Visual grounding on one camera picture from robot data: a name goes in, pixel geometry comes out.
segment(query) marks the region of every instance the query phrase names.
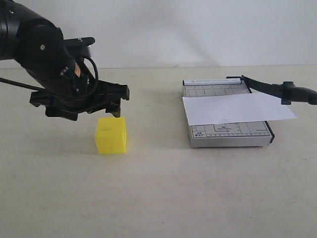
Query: white table surface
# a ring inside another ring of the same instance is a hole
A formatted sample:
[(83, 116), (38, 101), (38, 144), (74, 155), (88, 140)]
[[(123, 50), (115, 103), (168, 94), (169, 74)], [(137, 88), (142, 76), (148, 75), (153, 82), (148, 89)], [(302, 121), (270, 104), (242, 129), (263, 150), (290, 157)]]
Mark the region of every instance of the white table surface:
[[(317, 109), (272, 121), (267, 148), (191, 149), (182, 80), (245, 75), (317, 89), (317, 66), (109, 69), (128, 84), (125, 155), (99, 156), (99, 112), (45, 117), (0, 85), (1, 238), (315, 238)], [(0, 76), (36, 84), (24, 70)]]

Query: robotic arm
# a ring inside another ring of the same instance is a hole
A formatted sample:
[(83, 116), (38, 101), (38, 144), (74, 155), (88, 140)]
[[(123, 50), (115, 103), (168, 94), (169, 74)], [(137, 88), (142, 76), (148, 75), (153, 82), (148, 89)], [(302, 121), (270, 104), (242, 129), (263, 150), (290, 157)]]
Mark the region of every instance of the robotic arm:
[(99, 81), (89, 51), (94, 42), (91, 37), (65, 40), (47, 19), (13, 0), (0, 0), (0, 60), (15, 60), (44, 88), (3, 78), (0, 82), (36, 90), (30, 103), (45, 106), (48, 117), (76, 121), (80, 113), (104, 109), (120, 117), (121, 99), (129, 100), (129, 88)]

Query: wire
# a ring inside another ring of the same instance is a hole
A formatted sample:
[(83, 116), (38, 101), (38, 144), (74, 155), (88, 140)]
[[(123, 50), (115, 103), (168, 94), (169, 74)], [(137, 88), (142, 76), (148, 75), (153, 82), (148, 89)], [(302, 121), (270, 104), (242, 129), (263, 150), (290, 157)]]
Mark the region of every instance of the wire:
[(71, 96), (60, 94), (60, 93), (51, 92), (51, 91), (49, 91), (49, 90), (47, 90), (45, 88), (39, 88), (39, 87), (36, 87), (36, 86), (32, 86), (32, 85), (28, 85), (28, 84), (24, 84), (24, 83), (19, 83), (19, 82), (12, 81), (12, 80), (8, 80), (8, 79), (5, 79), (5, 78), (0, 78), (0, 82), (1, 83), (5, 83), (5, 84), (9, 84), (9, 85), (13, 85), (13, 86), (17, 86), (17, 87), (20, 87), (20, 88), (26, 88), (26, 89), (30, 89), (30, 90), (36, 90), (36, 91), (39, 91), (39, 92), (50, 93), (50, 94), (53, 94), (53, 95), (56, 95), (56, 96), (60, 96), (60, 97), (63, 97), (63, 98), (67, 98), (67, 99), (83, 99), (83, 98), (91, 96), (96, 91), (96, 89), (98, 87), (98, 82), (99, 82), (99, 74), (98, 74), (97, 66), (96, 66), (95, 62), (91, 58), (88, 58), (88, 57), (82, 56), (82, 55), (80, 55), (78, 57), (89, 60), (90, 63), (93, 65), (93, 68), (94, 68), (94, 71), (95, 71), (95, 80), (96, 80), (95, 86), (94, 86), (94, 88), (92, 89), (92, 91), (90, 93), (85, 94), (83, 96), (71, 97)]

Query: yellow block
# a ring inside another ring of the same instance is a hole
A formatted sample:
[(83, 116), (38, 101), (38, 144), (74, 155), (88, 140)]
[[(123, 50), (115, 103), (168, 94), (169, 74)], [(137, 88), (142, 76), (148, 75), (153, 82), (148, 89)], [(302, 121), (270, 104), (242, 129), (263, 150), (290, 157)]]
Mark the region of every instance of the yellow block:
[(98, 154), (125, 154), (127, 129), (125, 118), (98, 119), (95, 141)]

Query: white paper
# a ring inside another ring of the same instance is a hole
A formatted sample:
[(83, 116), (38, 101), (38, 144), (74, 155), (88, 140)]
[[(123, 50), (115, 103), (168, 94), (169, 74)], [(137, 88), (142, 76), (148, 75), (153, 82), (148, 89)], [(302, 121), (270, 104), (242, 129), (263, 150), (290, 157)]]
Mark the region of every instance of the white paper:
[(264, 93), (183, 98), (190, 126), (295, 119), (281, 99)]

